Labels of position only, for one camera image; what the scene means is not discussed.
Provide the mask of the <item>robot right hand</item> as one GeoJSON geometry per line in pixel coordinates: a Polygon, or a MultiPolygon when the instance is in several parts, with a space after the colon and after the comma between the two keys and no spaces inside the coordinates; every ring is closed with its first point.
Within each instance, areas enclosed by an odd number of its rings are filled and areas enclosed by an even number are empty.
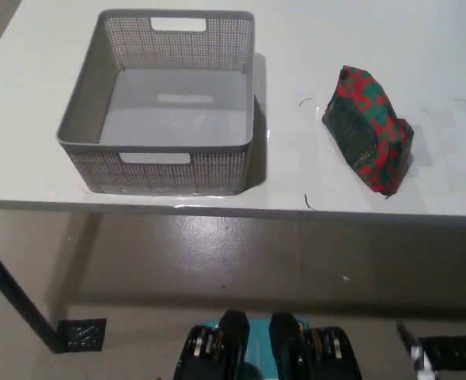
{"type": "Polygon", "coordinates": [[[412,335],[402,321],[397,323],[397,331],[407,353],[414,364],[417,380],[437,380],[438,374],[434,370],[428,355],[418,338],[412,335]]]}

